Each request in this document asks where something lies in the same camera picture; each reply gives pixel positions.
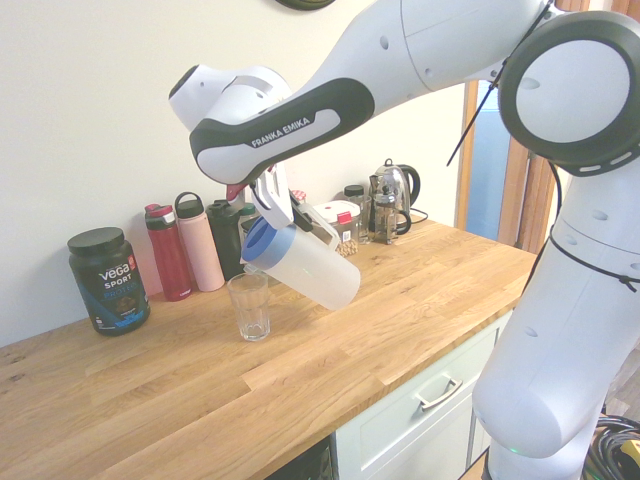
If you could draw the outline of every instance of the blue pitcher lid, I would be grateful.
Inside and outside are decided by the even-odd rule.
[[[284,258],[295,234],[294,225],[276,230],[264,217],[260,217],[247,233],[242,247],[242,259],[261,270],[268,270]]]

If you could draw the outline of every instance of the drawer handle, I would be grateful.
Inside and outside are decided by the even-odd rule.
[[[449,385],[451,385],[452,388],[450,390],[447,390],[445,393],[440,395],[438,398],[436,398],[432,402],[428,402],[427,400],[422,398],[420,396],[420,394],[416,394],[416,398],[418,400],[420,400],[420,408],[422,409],[423,412],[426,412],[430,408],[436,407],[436,406],[440,405],[441,403],[445,402],[449,397],[451,397],[451,395],[453,395],[458,390],[460,390],[460,387],[464,383],[463,380],[454,380],[453,378],[448,377],[446,375],[445,375],[445,377],[449,379],[449,383],[447,383],[447,387],[449,387]]]

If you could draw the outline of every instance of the white cabinet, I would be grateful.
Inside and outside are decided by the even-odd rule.
[[[509,316],[339,428],[340,480],[457,480],[488,442],[471,392]]]

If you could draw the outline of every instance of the protein powder tub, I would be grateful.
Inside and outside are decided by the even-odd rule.
[[[149,317],[131,244],[115,227],[97,228],[67,242],[69,265],[93,328],[109,336],[135,330]]]

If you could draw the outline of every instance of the pink water bottle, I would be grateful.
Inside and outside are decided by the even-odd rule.
[[[187,195],[193,195],[195,200],[181,202]],[[202,200],[193,192],[184,192],[176,198],[175,207],[178,227],[198,289],[202,292],[219,289],[224,285],[224,275]]]
[[[173,207],[154,203],[144,209],[144,220],[153,245],[164,296],[170,302],[183,300],[191,294],[191,276],[187,257],[180,243]]]

